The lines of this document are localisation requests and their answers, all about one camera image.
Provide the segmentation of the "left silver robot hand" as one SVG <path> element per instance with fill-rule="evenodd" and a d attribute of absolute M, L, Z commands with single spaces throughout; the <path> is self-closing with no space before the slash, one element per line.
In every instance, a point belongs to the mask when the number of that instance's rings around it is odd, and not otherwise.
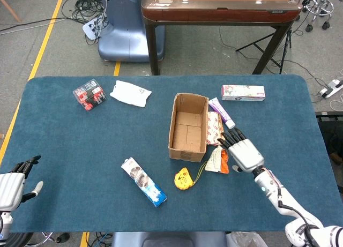
<path fill-rule="evenodd" d="M 34 156 L 17 163 L 8 173 L 1 174 L 1 212 L 12 212 L 21 203 L 35 198 L 40 193 L 43 181 L 39 181 L 31 192 L 23 194 L 31 169 L 39 163 L 40 158 L 40 155 Z"/>

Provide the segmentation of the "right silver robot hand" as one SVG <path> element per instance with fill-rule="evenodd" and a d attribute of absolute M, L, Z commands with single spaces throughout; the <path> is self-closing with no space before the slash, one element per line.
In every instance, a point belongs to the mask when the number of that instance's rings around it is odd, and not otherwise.
<path fill-rule="evenodd" d="M 217 141 L 228 150 L 242 171 L 252 173 L 264 166 L 263 156 L 240 129 L 233 128 L 222 132 L 221 136 L 222 138 L 218 138 Z"/>

